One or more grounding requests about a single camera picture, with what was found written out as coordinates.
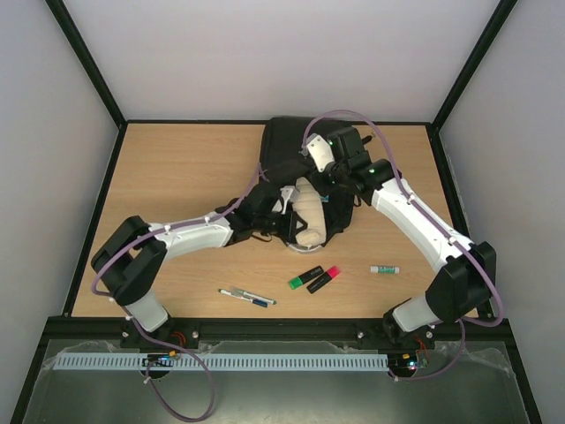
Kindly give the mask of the black student bag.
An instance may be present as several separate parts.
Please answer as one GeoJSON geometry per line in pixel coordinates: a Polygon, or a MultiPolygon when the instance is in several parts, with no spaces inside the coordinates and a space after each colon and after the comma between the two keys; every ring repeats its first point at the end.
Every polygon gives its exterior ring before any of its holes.
{"type": "MultiPolygon", "coordinates": [[[[310,122],[308,117],[273,117],[267,121],[261,139],[260,164],[270,182],[296,187],[297,179],[304,177],[313,184],[313,177],[310,175],[312,166],[301,154],[303,135],[310,122]]],[[[354,208],[361,205],[358,197],[340,191],[319,196],[326,221],[326,242],[314,248],[304,248],[297,243],[290,243],[288,238],[281,238],[283,243],[295,251],[306,253],[324,247],[334,235],[349,227],[354,208]]],[[[293,211],[292,203],[286,212],[293,211]]]]}

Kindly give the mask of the blue whiteboard marker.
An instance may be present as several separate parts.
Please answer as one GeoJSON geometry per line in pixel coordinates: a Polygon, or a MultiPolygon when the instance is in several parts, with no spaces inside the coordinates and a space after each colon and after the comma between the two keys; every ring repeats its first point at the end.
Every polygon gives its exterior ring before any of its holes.
{"type": "Polygon", "coordinates": [[[245,295],[236,294],[235,292],[232,292],[232,291],[227,291],[227,290],[224,290],[224,289],[219,289],[218,292],[219,292],[220,294],[222,294],[222,295],[229,296],[229,297],[231,297],[231,298],[233,298],[233,299],[240,299],[240,300],[246,301],[246,302],[248,302],[248,303],[251,303],[251,304],[253,304],[253,305],[259,306],[259,307],[267,308],[267,305],[268,305],[268,303],[266,303],[266,302],[264,302],[264,301],[262,301],[262,300],[255,299],[255,298],[250,298],[250,297],[246,297],[245,295]]]}

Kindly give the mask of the pink highlighter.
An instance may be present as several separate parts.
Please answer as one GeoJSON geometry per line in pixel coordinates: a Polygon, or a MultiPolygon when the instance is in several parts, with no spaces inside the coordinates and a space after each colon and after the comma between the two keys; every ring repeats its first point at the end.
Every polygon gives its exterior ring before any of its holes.
{"type": "Polygon", "coordinates": [[[341,270],[337,266],[333,266],[333,267],[329,268],[324,273],[322,273],[320,276],[318,276],[314,281],[312,281],[310,284],[308,284],[308,286],[306,287],[307,291],[311,294],[314,294],[316,291],[318,291],[324,285],[326,285],[327,283],[332,281],[334,278],[339,276],[340,273],[341,273],[341,270]]]}

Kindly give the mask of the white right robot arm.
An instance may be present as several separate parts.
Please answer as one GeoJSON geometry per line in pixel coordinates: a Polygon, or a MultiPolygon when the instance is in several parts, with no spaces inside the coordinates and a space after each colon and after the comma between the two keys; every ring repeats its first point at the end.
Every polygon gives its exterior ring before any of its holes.
{"type": "Polygon", "coordinates": [[[406,345],[416,331],[469,320],[468,313],[498,299],[493,280],[496,253],[476,244],[434,213],[411,189],[392,157],[373,161],[359,132],[340,129],[312,134],[305,151],[320,174],[322,188],[354,194],[388,218],[423,254],[435,276],[425,293],[392,307],[383,316],[387,340],[406,345]]]}

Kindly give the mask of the beige pencil case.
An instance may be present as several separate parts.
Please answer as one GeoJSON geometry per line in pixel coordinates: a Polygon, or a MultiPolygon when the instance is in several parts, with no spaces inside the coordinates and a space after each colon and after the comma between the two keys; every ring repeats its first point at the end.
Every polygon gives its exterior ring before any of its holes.
{"type": "Polygon", "coordinates": [[[304,248],[321,246],[326,242],[327,229],[320,196],[304,177],[297,179],[296,188],[298,196],[292,208],[307,222],[307,229],[297,235],[297,244],[304,248]]]}

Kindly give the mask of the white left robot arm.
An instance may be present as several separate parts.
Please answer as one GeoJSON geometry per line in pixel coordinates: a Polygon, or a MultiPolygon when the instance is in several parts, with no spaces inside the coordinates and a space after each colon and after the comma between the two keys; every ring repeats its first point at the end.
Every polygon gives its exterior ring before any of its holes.
{"type": "Polygon", "coordinates": [[[288,240],[296,222],[291,204],[296,186],[262,182],[228,205],[186,221],[147,223],[140,216],[124,220],[91,260],[96,282],[146,332],[170,318],[152,285],[163,263],[208,248],[223,248],[262,236],[288,240]]]}

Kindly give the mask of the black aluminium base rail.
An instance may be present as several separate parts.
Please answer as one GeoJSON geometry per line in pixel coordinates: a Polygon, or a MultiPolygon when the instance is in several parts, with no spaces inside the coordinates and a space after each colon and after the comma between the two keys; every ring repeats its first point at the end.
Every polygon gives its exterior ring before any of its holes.
{"type": "MultiPolygon", "coordinates": [[[[457,323],[419,329],[396,344],[385,336],[381,319],[210,319],[173,318],[149,334],[159,341],[180,343],[194,349],[204,343],[223,341],[329,342],[337,345],[392,352],[428,348],[440,341],[458,341],[457,323]]],[[[125,318],[55,316],[41,336],[50,339],[118,340],[122,346],[148,350],[151,343],[125,318]]]]}

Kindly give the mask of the green highlighter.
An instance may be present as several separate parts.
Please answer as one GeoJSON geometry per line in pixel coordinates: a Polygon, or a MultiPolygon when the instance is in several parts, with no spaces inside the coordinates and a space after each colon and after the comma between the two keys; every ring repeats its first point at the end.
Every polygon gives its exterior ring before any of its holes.
{"type": "Polygon", "coordinates": [[[311,282],[315,278],[321,276],[324,273],[324,269],[321,266],[314,267],[313,269],[309,269],[304,273],[292,278],[289,281],[289,287],[292,290],[296,290],[297,288],[303,286],[306,283],[311,282]]]}

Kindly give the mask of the glue stick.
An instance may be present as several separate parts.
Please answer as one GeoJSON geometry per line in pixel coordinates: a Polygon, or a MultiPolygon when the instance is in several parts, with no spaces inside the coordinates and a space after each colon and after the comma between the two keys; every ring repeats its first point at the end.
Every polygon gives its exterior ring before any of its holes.
{"type": "Polygon", "coordinates": [[[392,274],[397,275],[400,273],[400,268],[397,266],[371,266],[370,272],[375,274],[392,274]]]}

